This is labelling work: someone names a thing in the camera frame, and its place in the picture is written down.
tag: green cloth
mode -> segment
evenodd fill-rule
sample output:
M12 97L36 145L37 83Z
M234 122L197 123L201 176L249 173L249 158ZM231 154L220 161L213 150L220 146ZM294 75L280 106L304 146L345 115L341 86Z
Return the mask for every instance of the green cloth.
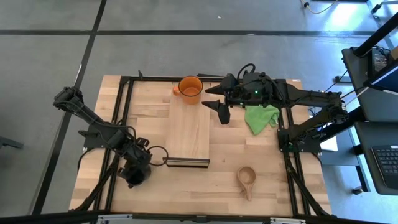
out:
M263 108L262 106L246 106L244 120L251 128L254 135L258 135L261 131L270 124L275 127L278 124L279 110L268 105Z

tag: wooden table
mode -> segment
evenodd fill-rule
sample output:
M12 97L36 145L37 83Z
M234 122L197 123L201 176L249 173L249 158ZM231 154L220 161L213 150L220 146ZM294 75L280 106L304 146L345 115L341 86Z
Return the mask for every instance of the wooden table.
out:
M111 121L120 76L106 75L99 91L95 112ZM300 80L287 80L302 88ZM127 124L134 126L137 136L150 141L150 146L165 145L168 130L169 102L175 82L134 82ZM222 99L211 95L211 100ZM120 115L125 97L122 98ZM117 177L112 212L173 213L207 215L290 216L287 176L282 153L277 143L277 128L267 126L253 136L244 121L245 110L231 109L231 122L221 125L215 111L210 113L210 166L208 169L152 167L152 175L142 185L129 189ZM305 106L292 108L295 124L308 119ZM153 151L153 162L161 162L164 153ZM82 160L70 208L79 206L97 184L104 150L88 153ZM310 153L301 153L305 183L324 210L330 205L319 161ZM237 182L236 171L251 166L257 172L252 201L248 202ZM104 208L108 186L103 191L100 208ZM302 200L296 186L298 209Z

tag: metal bracket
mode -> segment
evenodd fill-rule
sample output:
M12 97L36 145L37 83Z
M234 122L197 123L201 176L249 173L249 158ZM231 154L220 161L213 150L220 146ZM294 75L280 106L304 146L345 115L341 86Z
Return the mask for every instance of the metal bracket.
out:
M98 221L100 221L101 223L103 223L104 221L126 219L132 219L132 214L98 215Z
M305 220L299 220L294 218L272 218L271 224L305 224Z

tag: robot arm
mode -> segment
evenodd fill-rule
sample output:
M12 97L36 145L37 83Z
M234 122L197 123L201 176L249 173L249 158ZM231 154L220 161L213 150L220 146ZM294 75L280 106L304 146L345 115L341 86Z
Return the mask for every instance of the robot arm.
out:
M264 72L246 72L240 83L232 74L222 80L218 86L205 90L207 93L224 95L224 103L218 101L204 101L203 105L218 112L221 124L228 124L229 107L242 106L275 106L276 108L290 108L294 105L322 107L313 118L300 125L291 125L288 129L280 130L281 148L292 142L306 138L319 138L316 128L329 122L340 124L348 119L341 93L322 93L317 91L298 90L282 80L273 80Z
M124 178L130 187L139 185L148 178L152 154L145 147L149 145L149 141L144 138L136 139L133 128L103 121L84 104L81 91L74 87L65 87L54 98L53 105L86 121L96 130L94 134L101 141L101 145L126 160L124 167L118 170L118 176ZM129 128L134 131L134 135L129 133Z

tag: black keyboard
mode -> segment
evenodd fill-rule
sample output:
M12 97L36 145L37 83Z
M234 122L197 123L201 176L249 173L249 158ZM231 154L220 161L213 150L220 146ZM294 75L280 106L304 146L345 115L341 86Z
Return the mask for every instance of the black keyboard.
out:
M384 184L398 189L398 146L374 146L372 152Z

